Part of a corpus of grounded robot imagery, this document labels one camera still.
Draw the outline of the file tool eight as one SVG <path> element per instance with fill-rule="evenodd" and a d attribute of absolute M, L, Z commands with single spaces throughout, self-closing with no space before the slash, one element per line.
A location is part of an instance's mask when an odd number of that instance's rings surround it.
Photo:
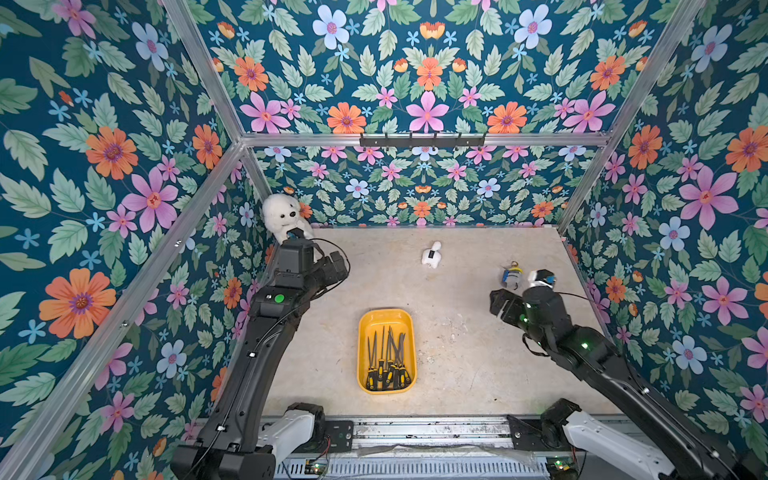
<path fill-rule="evenodd" d="M 381 345 L 380 345 L 380 359 L 378 362 L 378 379 L 379 379 L 379 390 L 384 390 L 385 387 L 385 372 L 386 372 L 386 361 L 385 361 L 385 353 L 387 349 L 386 344 L 386 326 L 382 327 L 381 332 Z"/>

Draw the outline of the file tool nine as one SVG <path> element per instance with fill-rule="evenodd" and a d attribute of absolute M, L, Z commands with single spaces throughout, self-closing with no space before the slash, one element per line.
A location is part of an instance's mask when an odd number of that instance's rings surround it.
<path fill-rule="evenodd" d="M 380 347 L 381 347 L 381 342 L 379 341 L 379 335 L 378 333 L 375 333 L 373 337 L 373 348 L 372 348 L 372 351 L 369 353 L 369 359 L 370 359 L 369 387 L 372 391 L 379 390 L 382 385 L 384 360 L 383 360 L 383 357 L 381 356 Z"/>

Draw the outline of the file tool six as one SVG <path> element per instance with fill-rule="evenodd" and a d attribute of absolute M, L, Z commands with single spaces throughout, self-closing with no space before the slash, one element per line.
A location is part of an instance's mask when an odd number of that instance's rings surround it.
<path fill-rule="evenodd" d="M 397 349 L 396 341 L 395 341 L 395 338 L 394 338 L 393 330 L 392 330 L 392 335 L 393 335 L 393 372 L 394 372 L 394 377 L 393 377 L 393 383 L 392 383 L 392 385 L 390 387 L 393 390 L 395 390 L 395 389 L 397 389 L 400 386 L 400 382 L 399 382 L 398 349 Z"/>

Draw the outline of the file tool seven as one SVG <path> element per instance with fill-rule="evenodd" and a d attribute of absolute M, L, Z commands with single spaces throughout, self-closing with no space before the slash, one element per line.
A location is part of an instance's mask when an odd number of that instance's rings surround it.
<path fill-rule="evenodd" d="M 395 349 L 394 386 L 398 390 L 405 389 L 412 383 L 411 376 L 405 365 L 405 340 L 406 334 L 401 333 Z"/>

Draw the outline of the file tool five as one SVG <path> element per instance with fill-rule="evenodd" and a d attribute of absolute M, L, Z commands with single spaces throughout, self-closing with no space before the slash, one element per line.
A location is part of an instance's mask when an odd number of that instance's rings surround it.
<path fill-rule="evenodd" d="M 385 353 L 386 372 L 385 372 L 385 389 L 388 389 L 393 383 L 393 335 L 392 328 L 389 328 L 387 335 L 387 349 Z"/>

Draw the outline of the file tool four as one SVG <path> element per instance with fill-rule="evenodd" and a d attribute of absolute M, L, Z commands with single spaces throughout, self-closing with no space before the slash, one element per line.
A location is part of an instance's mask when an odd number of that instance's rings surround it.
<path fill-rule="evenodd" d="M 386 389 L 401 390 L 409 385 L 409 374 L 404 361 L 404 340 L 405 334 L 401 334 L 398 341 L 395 341 L 393 333 L 389 334 L 385 370 Z"/>

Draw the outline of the file tool three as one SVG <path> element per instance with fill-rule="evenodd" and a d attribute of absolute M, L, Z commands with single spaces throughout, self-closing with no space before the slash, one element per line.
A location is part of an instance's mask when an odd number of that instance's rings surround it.
<path fill-rule="evenodd" d="M 405 362 L 405 351 L 406 351 L 405 347 L 406 347 L 407 335 L 405 333 L 402 333 L 399 337 L 399 340 L 400 340 L 400 344 L 399 344 L 400 346 L 400 349 L 399 349 L 400 386 L 402 388 L 405 388 L 405 387 L 408 387 L 411 383 L 411 376 L 410 376 L 410 373 L 408 372 L 407 365 Z"/>

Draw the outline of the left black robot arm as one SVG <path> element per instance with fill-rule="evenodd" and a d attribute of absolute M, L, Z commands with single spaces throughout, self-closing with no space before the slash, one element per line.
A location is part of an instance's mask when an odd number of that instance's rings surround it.
<path fill-rule="evenodd" d="M 302 316 L 349 270 L 344 252 L 325 254 L 312 241 L 293 240 L 278 249 L 271 280 L 251 299 L 245 335 L 212 414 L 197 438 L 174 452 L 177 478 L 271 479 L 297 447 L 321 436 L 324 412 L 316 405 L 294 405 L 267 431 L 261 417 Z"/>

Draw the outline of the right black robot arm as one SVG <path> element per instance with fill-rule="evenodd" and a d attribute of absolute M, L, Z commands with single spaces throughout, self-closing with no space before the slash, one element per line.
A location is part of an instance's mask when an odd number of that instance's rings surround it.
<path fill-rule="evenodd" d="M 490 294 L 490 312 L 519 328 L 539 354 L 598 391 L 648 438 L 639 442 L 588 415 L 564 399 L 550 408 L 551 423 L 567 442 L 602 458 L 635 479 L 761 479 L 766 464 L 754 453 L 737 455 L 690 421 L 600 332 L 577 325 L 561 295 L 547 286 L 522 294 Z"/>

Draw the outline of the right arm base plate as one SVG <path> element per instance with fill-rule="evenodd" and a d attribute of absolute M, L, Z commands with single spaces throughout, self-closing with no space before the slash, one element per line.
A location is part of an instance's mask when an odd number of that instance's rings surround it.
<path fill-rule="evenodd" d="M 513 447 L 522 451 L 569 451 L 563 428 L 550 420 L 507 415 Z"/>

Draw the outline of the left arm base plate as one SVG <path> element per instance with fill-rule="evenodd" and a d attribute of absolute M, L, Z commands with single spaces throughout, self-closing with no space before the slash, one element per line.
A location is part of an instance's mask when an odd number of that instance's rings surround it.
<path fill-rule="evenodd" d="M 313 435 L 310 452 L 345 453 L 352 450 L 355 423 L 351 420 L 326 420 Z"/>

